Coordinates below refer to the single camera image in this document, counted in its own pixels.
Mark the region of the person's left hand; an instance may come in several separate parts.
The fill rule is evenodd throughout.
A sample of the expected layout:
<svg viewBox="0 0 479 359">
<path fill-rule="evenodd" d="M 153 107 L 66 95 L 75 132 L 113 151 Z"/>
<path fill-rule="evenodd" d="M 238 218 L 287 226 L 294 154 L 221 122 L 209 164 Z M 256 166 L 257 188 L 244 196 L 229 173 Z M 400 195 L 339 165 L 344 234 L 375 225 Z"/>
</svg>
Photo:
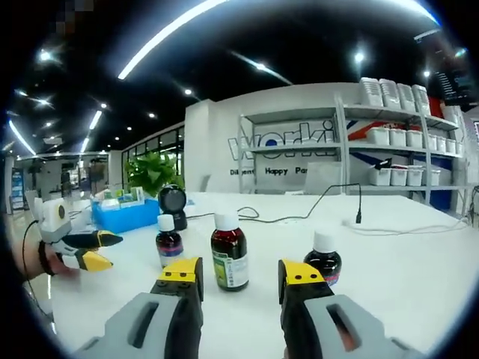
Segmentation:
<svg viewBox="0 0 479 359">
<path fill-rule="evenodd" d="M 60 275 L 71 277 L 78 274 L 78 270 L 66 266 L 61 260 L 61 255 L 56 252 L 47 252 L 46 261 L 51 276 Z"/>
</svg>

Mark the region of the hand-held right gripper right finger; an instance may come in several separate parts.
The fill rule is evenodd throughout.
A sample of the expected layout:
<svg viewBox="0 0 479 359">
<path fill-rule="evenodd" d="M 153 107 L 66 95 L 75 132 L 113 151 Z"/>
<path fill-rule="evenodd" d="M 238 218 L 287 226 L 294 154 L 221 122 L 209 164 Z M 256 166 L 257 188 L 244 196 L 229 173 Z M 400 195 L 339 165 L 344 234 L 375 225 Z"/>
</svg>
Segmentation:
<svg viewBox="0 0 479 359">
<path fill-rule="evenodd" d="M 278 300 L 287 358 L 422 358 L 307 263 L 278 261 Z"/>
</svg>

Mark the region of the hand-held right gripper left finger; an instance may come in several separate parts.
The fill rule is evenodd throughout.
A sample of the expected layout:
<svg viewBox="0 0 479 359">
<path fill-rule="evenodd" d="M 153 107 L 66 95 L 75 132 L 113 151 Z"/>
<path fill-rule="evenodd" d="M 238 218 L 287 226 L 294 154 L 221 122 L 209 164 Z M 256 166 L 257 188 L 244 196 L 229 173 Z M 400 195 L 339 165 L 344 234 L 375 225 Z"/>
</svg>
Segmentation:
<svg viewBox="0 0 479 359">
<path fill-rule="evenodd" d="M 164 267 L 149 292 L 126 303 L 105 323 L 105 333 L 77 358 L 197 358 L 204 323 L 203 261 L 180 259 Z"/>
</svg>

